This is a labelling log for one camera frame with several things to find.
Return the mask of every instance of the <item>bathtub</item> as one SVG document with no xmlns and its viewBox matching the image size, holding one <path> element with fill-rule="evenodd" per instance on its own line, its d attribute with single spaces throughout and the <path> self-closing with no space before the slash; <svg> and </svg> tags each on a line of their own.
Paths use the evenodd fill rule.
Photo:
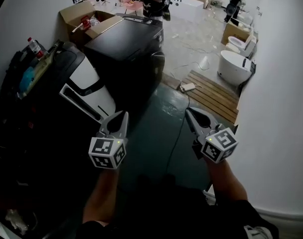
<svg viewBox="0 0 303 239">
<path fill-rule="evenodd" d="M 203 2 L 197 0 L 171 0 L 170 15 L 199 22 L 202 19 Z"/>
</svg>

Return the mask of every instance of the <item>wooden pallet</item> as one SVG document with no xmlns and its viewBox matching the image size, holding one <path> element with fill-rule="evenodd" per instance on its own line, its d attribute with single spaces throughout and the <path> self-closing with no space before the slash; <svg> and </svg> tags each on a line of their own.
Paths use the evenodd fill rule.
<svg viewBox="0 0 303 239">
<path fill-rule="evenodd" d="M 180 82 L 174 78 L 169 78 L 171 77 L 163 77 L 163 82 L 177 89 Z M 188 91 L 188 95 L 192 99 L 205 106 L 211 113 L 218 114 L 231 123 L 235 123 L 239 98 L 234 93 L 195 71 L 191 71 L 182 81 L 182 84 L 188 83 L 197 85 L 196 89 Z"/>
</svg>

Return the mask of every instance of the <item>water bottle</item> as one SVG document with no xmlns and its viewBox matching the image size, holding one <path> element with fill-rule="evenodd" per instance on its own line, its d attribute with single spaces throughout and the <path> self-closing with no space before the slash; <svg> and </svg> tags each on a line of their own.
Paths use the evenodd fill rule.
<svg viewBox="0 0 303 239">
<path fill-rule="evenodd" d="M 43 51 L 41 50 L 40 45 L 38 45 L 38 43 L 35 40 L 33 40 L 31 37 L 27 41 L 31 51 L 40 60 L 43 57 Z"/>
</svg>

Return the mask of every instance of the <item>open cardboard box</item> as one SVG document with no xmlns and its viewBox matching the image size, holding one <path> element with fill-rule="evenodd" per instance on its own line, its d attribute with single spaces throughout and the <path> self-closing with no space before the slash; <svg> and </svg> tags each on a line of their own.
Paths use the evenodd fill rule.
<svg viewBox="0 0 303 239">
<path fill-rule="evenodd" d="M 123 20 L 122 17 L 95 10 L 90 1 L 80 2 L 65 8 L 60 11 L 60 14 L 65 21 L 70 41 L 74 42 L 79 49 L 82 49 L 83 46 L 90 40 L 96 38 L 107 29 Z M 86 15 L 89 18 L 95 15 L 100 23 L 92 26 L 86 31 L 78 29 L 74 34 L 71 34 L 72 30 L 74 30 L 81 23 L 81 18 Z"/>
<path fill-rule="evenodd" d="M 244 31 L 243 30 L 244 28 L 245 27 L 236 26 L 230 20 L 226 25 L 225 32 L 223 33 L 223 36 L 221 39 L 221 43 L 226 45 L 229 42 L 229 40 L 228 40 L 229 36 L 234 36 L 234 37 L 238 38 L 239 40 L 246 42 L 246 40 L 248 39 L 248 37 L 250 35 L 250 32 Z"/>
</svg>

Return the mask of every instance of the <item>chair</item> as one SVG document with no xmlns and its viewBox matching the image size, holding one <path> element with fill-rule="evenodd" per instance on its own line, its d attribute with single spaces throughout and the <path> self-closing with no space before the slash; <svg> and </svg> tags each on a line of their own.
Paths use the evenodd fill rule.
<svg viewBox="0 0 303 239">
<path fill-rule="evenodd" d="M 143 3 L 139 1 L 131 2 L 132 0 L 123 0 L 124 6 L 126 7 L 125 14 L 127 10 L 133 10 L 135 14 L 137 15 L 136 11 L 143 7 Z"/>
</svg>

